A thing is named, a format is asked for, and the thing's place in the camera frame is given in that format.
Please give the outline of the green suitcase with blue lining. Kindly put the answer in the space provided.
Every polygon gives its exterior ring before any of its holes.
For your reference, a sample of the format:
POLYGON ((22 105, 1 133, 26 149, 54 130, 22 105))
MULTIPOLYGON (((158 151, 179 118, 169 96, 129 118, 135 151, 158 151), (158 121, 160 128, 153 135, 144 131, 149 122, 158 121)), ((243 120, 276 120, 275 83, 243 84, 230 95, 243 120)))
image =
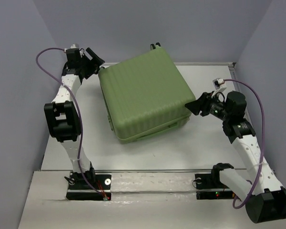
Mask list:
POLYGON ((98 76, 111 130, 122 144, 181 127, 191 116, 184 105, 195 95, 158 42, 98 76))

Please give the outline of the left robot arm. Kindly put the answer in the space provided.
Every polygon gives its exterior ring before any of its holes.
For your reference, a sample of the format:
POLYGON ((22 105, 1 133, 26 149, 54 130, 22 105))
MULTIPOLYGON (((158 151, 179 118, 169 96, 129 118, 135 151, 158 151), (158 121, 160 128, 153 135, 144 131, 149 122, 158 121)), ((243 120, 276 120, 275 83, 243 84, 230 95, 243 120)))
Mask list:
POLYGON ((67 61, 56 80, 60 87, 54 99, 45 104, 45 117, 51 137, 61 143, 72 164, 69 184, 95 190, 96 174, 82 146, 82 116, 75 96, 83 80, 97 74, 104 60, 90 48, 81 49, 77 44, 63 52, 67 61))

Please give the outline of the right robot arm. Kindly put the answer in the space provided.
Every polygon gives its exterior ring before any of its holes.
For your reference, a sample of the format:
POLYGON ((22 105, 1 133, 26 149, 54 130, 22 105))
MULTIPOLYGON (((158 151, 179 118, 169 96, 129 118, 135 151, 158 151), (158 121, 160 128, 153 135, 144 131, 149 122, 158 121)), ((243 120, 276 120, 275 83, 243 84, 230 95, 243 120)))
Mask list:
POLYGON ((222 120, 223 131, 250 177, 242 178, 229 163, 218 163, 209 174, 195 176, 200 181, 197 188, 229 188, 244 203, 253 223, 286 219, 286 188, 262 155, 255 130, 245 119, 245 96, 232 91, 222 102, 212 93, 203 93, 185 107, 194 115, 213 115, 222 120))

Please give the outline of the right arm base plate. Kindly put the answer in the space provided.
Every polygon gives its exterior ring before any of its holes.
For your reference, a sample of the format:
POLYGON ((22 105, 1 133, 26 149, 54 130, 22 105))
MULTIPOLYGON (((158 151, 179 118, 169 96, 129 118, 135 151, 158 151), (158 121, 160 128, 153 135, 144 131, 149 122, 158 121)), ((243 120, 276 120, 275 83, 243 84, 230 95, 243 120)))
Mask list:
POLYGON ((210 173, 195 174, 192 181, 197 200, 233 199, 235 194, 227 186, 213 181, 210 173))

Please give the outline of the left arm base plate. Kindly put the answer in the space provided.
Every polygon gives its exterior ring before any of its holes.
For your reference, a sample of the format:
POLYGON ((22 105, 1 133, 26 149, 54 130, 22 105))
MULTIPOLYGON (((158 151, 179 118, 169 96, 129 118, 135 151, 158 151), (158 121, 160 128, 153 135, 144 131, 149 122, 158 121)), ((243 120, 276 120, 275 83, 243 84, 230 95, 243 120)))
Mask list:
POLYGON ((88 179, 89 183, 94 187, 91 188, 83 179, 75 181, 73 173, 68 177, 64 177, 68 182, 66 198, 76 201, 110 201, 112 198, 111 174, 96 174, 96 180, 93 183, 88 179))

